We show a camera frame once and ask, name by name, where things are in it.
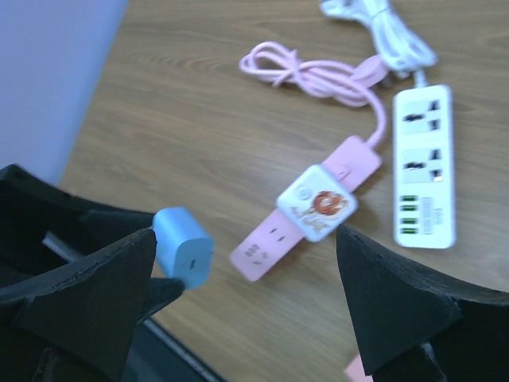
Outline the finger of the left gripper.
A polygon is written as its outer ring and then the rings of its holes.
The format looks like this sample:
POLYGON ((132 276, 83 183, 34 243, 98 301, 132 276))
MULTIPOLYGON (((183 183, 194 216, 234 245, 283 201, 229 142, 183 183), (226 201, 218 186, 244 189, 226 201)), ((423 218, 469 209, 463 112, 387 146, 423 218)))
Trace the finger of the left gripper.
POLYGON ((177 300, 185 291, 185 284, 175 278, 151 278, 146 290, 138 321, 144 322, 152 315, 177 300))

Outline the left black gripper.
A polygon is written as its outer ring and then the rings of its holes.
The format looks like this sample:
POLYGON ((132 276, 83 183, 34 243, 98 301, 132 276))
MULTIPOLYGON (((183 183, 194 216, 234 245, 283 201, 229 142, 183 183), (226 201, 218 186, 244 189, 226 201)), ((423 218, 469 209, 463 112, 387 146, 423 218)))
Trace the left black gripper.
POLYGON ((65 265, 43 244, 51 232, 90 255, 152 225, 152 212, 134 211, 73 196, 15 164, 1 169, 1 285, 65 265))

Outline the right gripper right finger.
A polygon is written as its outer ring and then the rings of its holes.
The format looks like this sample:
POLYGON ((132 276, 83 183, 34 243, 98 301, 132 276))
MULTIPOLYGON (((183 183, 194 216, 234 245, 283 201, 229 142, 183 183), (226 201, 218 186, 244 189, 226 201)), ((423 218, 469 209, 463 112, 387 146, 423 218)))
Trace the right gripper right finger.
POLYGON ((508 294, 399 255, 353 228, 336 254, 363 368, 373 381, 506 381, 508 294))

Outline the blue usb charger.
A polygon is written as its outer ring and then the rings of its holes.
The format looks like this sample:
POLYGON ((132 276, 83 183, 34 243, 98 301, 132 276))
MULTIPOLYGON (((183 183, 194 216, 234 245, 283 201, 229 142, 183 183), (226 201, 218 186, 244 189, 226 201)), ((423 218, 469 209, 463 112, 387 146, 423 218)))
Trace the blue usb charger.
POLYGON ((156 260, 168 278, 180 279, 187 290, 202 286, 212 267, 214 240, 184 207, 158 211, 153 217, 156 260))

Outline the white cube socket adapter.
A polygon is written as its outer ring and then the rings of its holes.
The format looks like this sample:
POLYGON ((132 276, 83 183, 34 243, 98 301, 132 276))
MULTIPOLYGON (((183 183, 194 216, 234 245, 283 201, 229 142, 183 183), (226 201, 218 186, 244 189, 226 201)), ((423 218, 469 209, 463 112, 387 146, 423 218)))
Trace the white cube socket adapter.
POLYGON ((322 165, 312 165, 278 196, 276 205, 316 243, 345 222, 358 201, 322 165))

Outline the pink power strip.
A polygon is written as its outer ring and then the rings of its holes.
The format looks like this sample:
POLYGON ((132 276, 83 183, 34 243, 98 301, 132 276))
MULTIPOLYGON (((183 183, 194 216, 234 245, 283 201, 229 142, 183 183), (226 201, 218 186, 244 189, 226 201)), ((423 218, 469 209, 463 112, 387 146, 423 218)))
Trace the pink power strip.
MULTIPOLYGON (((322 165, 353 195, 381 163, 370 143, 351 136, 322 163, 314 165, 322 165)), ((307 239, 276 205, 276 209, 231 253, 230 261, 247 280, 255 282, 302 240, 307 239)))

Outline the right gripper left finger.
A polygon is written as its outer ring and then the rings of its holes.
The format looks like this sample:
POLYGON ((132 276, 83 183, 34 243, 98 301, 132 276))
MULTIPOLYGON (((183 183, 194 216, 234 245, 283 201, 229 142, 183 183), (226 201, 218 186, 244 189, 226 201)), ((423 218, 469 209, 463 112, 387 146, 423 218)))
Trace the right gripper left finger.
POLYGON ((150 229, 1 289, 3 381, 118 381, 155 256, 150 229))

